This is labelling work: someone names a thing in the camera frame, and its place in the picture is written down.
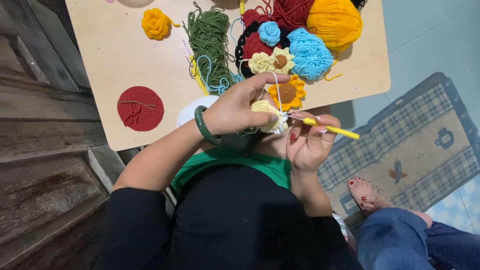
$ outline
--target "foot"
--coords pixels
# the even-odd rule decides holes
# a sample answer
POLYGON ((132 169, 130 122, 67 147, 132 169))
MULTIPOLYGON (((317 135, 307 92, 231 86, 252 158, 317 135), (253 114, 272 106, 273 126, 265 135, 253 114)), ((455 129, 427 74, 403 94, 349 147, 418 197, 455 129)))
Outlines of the foot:
POLYGON ((376 210, 386 207, 394 207, 394 205, 378 196, 373 196, 370 182, 361 177, 352 177, 347 183, 350 194, 358 204, 362 212, 369 216, 376 210))

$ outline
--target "blue crochet rose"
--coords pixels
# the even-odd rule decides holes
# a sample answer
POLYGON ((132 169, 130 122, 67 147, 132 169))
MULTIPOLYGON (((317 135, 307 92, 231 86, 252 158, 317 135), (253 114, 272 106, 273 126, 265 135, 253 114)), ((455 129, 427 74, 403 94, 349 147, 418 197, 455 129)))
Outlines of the blue crochet rose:
POLYGON ((276 22, 264 22, 258 28, 260 40, 270 47, 275 46, 280 41, 280 28, 276 22))

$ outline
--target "black sleeve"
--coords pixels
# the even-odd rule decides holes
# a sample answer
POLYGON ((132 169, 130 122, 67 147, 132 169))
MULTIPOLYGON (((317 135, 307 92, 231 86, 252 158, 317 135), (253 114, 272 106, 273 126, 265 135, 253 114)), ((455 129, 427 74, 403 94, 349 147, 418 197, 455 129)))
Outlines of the black sleeve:
POLYGON ((314 246, 318 250, 319 262, 324 269, 361 270, 357 256, 350 249, 334 217, 317 217, 310 219, 314 228, 314 246))
POLYGON ((171 230, 160 192, 121 188, 107 202, 95 270, 159 269, 171 230))

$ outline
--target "green yarn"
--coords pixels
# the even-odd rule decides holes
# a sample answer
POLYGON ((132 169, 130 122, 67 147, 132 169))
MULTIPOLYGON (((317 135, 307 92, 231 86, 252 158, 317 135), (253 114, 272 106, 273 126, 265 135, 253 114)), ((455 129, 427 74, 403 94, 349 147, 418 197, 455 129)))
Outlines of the green yarn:
POLYGON ((234 61, 235 58, 227 52, 227 29, 228 16, 223 14, 225 11, 221 6, 214 5, 209 11, 202 12, 197 2, 193 2, 197 8, 188 13, 188 27, 183 22, 183 28, 187 31, 188 41, 193 50, 193 58, 197 62, 198 69, 204 79, 209 69, 211 59, 212 70, 206 81, 208 86, 217 88, 224 86, 225 80, 231 87, 236 83, 232 78, 232 72, 228 68, 228 60, 234 61))

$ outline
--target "green jade bangle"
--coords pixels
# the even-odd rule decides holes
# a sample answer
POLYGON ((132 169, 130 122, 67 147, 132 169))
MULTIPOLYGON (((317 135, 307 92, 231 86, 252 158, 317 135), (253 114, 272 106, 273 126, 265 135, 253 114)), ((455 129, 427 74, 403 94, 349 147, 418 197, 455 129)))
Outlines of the green jade bangle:
POLYGON ((205 106, 198 106, 195 109, 195 122, 197 122, 198 130, 200 130, 200 133, 202 136, 207 140, 212 145, 219 145, 222 143, 223 136, 222 135, 217 135, 213 136, 210 131, 208 131, 207 126, 205 125, 204 118, 202 116, 202 113, 207 109, 205 106))

